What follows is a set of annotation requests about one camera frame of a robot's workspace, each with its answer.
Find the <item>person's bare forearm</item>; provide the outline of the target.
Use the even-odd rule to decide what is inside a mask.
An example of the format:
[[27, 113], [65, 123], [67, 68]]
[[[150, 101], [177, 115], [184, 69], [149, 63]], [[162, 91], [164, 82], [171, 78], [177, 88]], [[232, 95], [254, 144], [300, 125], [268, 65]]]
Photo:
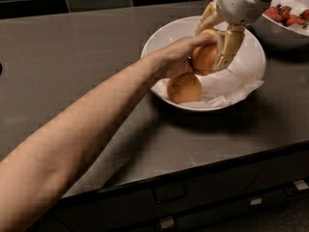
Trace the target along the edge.
[[154, 83], [148, 56], [108, 78], [31, 134], [0, 163], [0, 232], [24, 232], [89, 169]]

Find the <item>person's bare hand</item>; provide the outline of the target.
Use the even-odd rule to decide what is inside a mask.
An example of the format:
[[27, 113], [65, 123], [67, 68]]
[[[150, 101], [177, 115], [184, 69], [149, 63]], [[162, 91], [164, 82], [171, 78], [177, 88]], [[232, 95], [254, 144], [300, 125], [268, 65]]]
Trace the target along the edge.
[[197, 47], [215, 43], [216, 36], [209, 33], [188, 36], [146, 55], [142, 60], [153, 70], [156, 79], [176, 77], [184, 73], [201, 74], [192, 66], [190, 57]]

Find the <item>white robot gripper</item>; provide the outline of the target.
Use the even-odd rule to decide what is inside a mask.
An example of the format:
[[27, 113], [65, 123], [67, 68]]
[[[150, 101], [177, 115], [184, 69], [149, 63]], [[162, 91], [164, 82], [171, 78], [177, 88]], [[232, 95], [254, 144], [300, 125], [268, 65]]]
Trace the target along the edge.
[[[206, 6], [195, 34], [206, 29], [213, 29], [217, 24], [226, 21], [242, 25], [255, 22], [270, 5], [262, 0], [213, 0]], [[243, 26], [229, 25], [225, 31], [217, 32], [218, 53], [212, 69], [215, 72], [227, 69], [236, 57], [245, 37]]]

